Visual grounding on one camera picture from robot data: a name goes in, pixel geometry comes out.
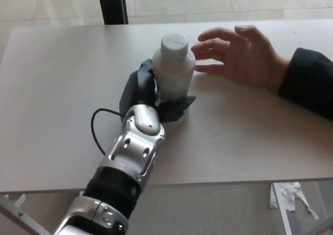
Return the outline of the bare person hand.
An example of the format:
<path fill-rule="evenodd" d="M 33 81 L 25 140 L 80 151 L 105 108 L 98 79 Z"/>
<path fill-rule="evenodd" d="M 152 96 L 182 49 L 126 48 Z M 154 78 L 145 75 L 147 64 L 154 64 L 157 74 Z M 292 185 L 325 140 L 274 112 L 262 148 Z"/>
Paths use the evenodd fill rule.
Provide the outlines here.
<path fill-rule="evenodd" d="M 223 27 L 206 30 L 191 50 L 196 60 L 219 62 L 197 65 L 197 72 L 219 74 L 246 86 L 274 92 L 279 91 L 290 64 L 253 25 L 237 25 L 233 30 Z"/>

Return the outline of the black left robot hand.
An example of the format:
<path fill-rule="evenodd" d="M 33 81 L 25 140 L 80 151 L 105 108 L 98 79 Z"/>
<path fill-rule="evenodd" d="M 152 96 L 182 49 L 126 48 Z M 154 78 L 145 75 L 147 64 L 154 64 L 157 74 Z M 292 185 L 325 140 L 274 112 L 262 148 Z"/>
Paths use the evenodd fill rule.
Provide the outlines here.
<path fill-rule="evenodd" d="M 120 98 L 119 111 L 125 115 L 130 107 L 143 104 L 157 111 L 161 123 L 176 122 L 195 100 L 196 96 L 186 96 L 176 101 L 161 100 L 158 103 L 152 60 L 146 59 L 138 70 L 130 74 Z"/>

